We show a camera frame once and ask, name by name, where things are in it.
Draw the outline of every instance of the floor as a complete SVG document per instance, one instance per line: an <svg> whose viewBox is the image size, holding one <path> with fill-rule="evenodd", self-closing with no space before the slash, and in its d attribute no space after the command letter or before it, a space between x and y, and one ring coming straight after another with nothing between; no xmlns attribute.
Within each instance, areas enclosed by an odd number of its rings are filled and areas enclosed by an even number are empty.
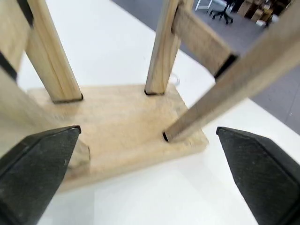
<svg viewBox="0 0 300 225"><path fill-rule="evenodd" d="M156 29L163 0L113 1L151 29ZM215 2L211 5L211 9L221 10L223 8L224 6ZM218 19L212 20L203 10L198 10L195 13L240 55L243 55L264 32L262 27L239 15L231 15L234 23L226 26L223 19L221 21ZM184 44L180 48L195 59ZM254 96L252 100L300 134L300 66Z"/></svg>

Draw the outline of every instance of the wooden board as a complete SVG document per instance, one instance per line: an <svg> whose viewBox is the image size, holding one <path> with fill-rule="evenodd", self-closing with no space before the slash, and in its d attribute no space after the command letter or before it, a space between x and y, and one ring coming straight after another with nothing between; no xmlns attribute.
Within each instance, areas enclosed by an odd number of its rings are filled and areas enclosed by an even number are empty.
<svg viewBox="0 0 300 225"><path fill-rule="evenodd" d="M29 91L67 125L80 125L81 139L90 147L90 167L67 172L61 190L200 152L208 144L202 130L180 142L163 139L162 131L187 109L173 85L164 96L152 97L144 94L143 85L81 90L82 102L63 105L54 105L45 90Z"/></svg>
<svg viewBox="0 0 300 225"><path fill-rule="evenodd" d="M172 30L213 75L233 53L208 25L183 6L178 6Z"/></svg>

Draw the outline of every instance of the desk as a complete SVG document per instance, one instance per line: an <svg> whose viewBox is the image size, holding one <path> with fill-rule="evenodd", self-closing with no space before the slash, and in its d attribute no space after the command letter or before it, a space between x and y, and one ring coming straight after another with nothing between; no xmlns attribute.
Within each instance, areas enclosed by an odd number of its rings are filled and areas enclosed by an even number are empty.
<svg viewBox="0 0 300 225"><path fill-rule="evenodd" d="M47 1L81 86L145 83L155 32L109 0ZM24 57L18 83L42 87ZM213 84L209 72L179 51L178 91L191 106ZM199 154L56 195L39 225L255 225L233 182L216 133L228 126L270 137L300 162L300 136L246 99L204 127Z"/></svg>

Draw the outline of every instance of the chair base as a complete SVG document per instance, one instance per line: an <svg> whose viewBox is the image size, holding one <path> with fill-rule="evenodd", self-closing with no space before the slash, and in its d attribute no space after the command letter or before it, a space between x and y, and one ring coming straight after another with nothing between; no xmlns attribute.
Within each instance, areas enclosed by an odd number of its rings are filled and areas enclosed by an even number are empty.
<svg viewBox="0 0 300 225"><path fill-rule="evenodd" d="M223 10L223 11L212 10L210 12L210 15L212 15L213 13L214 13L214 15L212 16L212 19L215 19L216 16L220 16L220 20L222 19L222 17L224 17L224 19L226 20L226 24L229 24L229 21L230 21L230 23L233 23L233 18L230 17L226 13L226 10Z"/></svg>
<svg viewBox="0 0 300 225"><path fill-rule="evenodd" d="M90 148L90 165L69 169L60 191L133 171L205 149L199 130L192 137L167 143L163 130L187 110L173 85L164 96L146 96L144 85L81 88L84 100L55 105L45 90L30 90L62 126L80 125L79 138Z"/></svg>

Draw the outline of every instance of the wooden plank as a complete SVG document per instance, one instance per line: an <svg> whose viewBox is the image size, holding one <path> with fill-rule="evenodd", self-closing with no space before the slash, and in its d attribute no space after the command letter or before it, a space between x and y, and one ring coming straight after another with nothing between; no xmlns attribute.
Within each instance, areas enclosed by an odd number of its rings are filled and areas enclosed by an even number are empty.
<svg viewBox="0 0 300 225"><path fill-rule="evenodd" d="M45 0L28 0L34 17L26 53L53 102L81 100Z"/></svg>
<svg viewBox="0 0 300 225"><path fill-rule="evenodd" d="M156 37L150 61L145 93L164 94L175 57L180 47L180 39L171 31L177 6L191 9L192 0L164 0L164 5L156 29Z"/></svg>
<svg viewBox="0 0 300 225"><path fill-rule="evenodd" d="M16 0L0 1L0 52L14 68L19 70L26 47L30 26Z"/></svg>
<svg viewBox="0 0 300 225"><path fill-rule="evenodd" d="M143 85L81 88L84 101L53 105L45 90L30 96L45 110L70 124L79 124L81 138L90 147L90 167L67 172L62 189L76 188L172 158L202 151L207 139L199 130L184 142L169 144L162 130L186 106L173 85L165 95L148 97Z"/></svg>
<svg viewBox="0 0 300 225"><path fill-rule="evenodd" d="M165 130L181 139L250 97L300 63L300 1L296 1L197 103Z"/></svg>
<svg viewBox="0 0 300 225"><path fill-rule="evenodd" d="M28 135L64 126L65 121L38 106L0 67L0 157ZM69 167L89 161L88 146L77 141Z"/></svg>
<svg viewBox="0 0 300 225"><path fill-rule="evenodd" d="M208 25L183 6L176 11L172 30L213 75L233 53Z"/></svg>

